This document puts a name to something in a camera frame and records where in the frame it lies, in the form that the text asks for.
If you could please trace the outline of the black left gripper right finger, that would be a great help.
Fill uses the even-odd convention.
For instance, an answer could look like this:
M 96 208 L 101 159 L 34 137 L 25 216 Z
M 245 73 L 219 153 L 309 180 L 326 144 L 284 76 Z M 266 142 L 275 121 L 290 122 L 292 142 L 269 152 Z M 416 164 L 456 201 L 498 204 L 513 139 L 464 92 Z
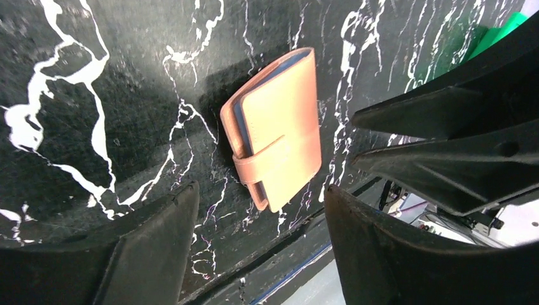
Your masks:
M 376 210 L 338 186 L 324 195 L 347 304 L 537 304 L 538 244 L 451 240 Z

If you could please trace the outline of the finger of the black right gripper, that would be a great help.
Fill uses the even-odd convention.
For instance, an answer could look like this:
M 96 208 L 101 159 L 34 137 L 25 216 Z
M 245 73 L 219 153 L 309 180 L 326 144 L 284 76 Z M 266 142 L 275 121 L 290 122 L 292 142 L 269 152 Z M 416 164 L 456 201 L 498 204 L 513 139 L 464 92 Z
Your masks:
M 538 118 L 538 15 L 476 57 L 357 111 L 357 128 L 423 139 L 477 135 Z
M 376 149 L 359 154 L 353 164 L 453 215 L 522 205 L 538 199 L 538 121 Z

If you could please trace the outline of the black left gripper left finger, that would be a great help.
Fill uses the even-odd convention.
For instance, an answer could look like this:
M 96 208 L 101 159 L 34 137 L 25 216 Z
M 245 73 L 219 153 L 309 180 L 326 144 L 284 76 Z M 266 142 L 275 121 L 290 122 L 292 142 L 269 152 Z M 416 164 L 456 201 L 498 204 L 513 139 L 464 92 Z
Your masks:
M 1 249 L 2 304 L 177 304 L 198 215 L 191 181 L 59 243 Z

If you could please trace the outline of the tan leather card holder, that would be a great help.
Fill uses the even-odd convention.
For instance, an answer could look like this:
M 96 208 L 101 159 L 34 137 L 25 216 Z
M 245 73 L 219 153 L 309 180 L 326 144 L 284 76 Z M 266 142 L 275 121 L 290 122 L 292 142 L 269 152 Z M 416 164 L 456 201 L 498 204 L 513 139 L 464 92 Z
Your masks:
M 220 119 L 254 205 L 279 211 L 322 166 L 314 48 L 258 72 L 221 107 Z

